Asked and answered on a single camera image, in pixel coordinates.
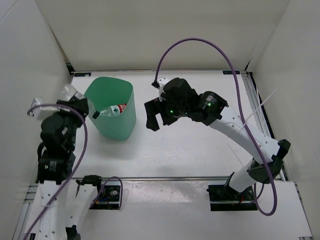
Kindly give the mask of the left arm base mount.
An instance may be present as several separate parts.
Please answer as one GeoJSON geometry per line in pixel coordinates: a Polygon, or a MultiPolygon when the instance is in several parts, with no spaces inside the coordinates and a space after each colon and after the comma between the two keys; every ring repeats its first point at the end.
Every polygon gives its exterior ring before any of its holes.
{"type": "Polygon", "coordinates": [[[97,196],[90,204],[90,210],[120,210],[123,203],[123,182],[117,176],[104,181],[97,196]]]}

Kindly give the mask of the red cap water bottle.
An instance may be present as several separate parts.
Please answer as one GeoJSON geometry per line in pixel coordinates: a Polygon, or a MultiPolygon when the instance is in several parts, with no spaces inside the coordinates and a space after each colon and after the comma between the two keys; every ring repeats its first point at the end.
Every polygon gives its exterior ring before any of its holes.
{"type": "Polygon", "coordinates": [[[108,106],[106,109],[100,111],[100,115],[106,117],[119,116],[125,110],[126,106],[126,103],[108,106]]]}

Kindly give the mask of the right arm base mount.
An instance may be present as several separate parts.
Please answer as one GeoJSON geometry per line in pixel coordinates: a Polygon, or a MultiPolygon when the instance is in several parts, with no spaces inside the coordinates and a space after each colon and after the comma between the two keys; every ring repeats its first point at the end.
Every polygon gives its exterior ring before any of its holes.
{"type": "Polygon", "coordinates": [[[225,183],[211,183],[206,191],[209,194],[210,210],[212,212],[257,211],[254,203],[253,187],[247,187],[243,192],[228,189],[225,183]]]}

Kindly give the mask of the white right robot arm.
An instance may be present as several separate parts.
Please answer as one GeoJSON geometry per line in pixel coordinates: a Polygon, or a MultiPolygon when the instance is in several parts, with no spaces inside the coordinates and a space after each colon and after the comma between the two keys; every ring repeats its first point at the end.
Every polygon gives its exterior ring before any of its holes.
{"type": "Polygon", "coordinates": [[[154,132],[159,130],[157,115],[161,116],[165,126],[187,117],[219,131],[252,156],[251,162],[229,177],[224,188],[227,198],[236,200],[246,188],[257,182],[269,184],[270,176],[275,178],[279,174],[291,146],[289,141],[273,139],[256,127],[251,126],[246,130],[240,116],[225,99],[212,91],[198,94],[183,78],[169,80],[162,77],[154,81],[152,86],[158,89],[159,95],[144,104],[147,129],[154,132]],[[265,163],[271,172],[270,176],[265,163]]]}

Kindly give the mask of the black cap black label bottle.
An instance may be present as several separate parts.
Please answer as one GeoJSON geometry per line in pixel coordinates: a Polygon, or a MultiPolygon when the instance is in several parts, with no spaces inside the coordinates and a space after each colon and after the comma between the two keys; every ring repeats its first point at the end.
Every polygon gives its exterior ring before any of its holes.
{"type": "Polygon", "coordinates": [[[85,97],[81,92],[79,92],[74,86],[67,84],[58,94],[58,100],[70,101],[70,99],[87,99],[89,114],[87,117],[92,119],[97,119],[100,113],[96,110],[94,103],[87,97],[85,97]]]}

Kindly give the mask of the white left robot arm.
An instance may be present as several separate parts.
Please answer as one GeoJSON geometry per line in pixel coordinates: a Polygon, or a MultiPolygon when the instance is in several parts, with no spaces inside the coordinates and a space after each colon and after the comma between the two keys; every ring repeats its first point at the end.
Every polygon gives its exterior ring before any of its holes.
{"type": "Polygon", "coordinates": [[[38,240],[79,240],[80,227],[92,202],[105,194],[102,177],[86,175],[75,181],[75,198],[67,204],[71,178],[81,163],[74,155],[77,130],[88,130],[88,100],[73,96],[52,104],[35,98],[27,114],[41,121],[37,182],[42,207],[27,233],[35,232],[38,240]]]}

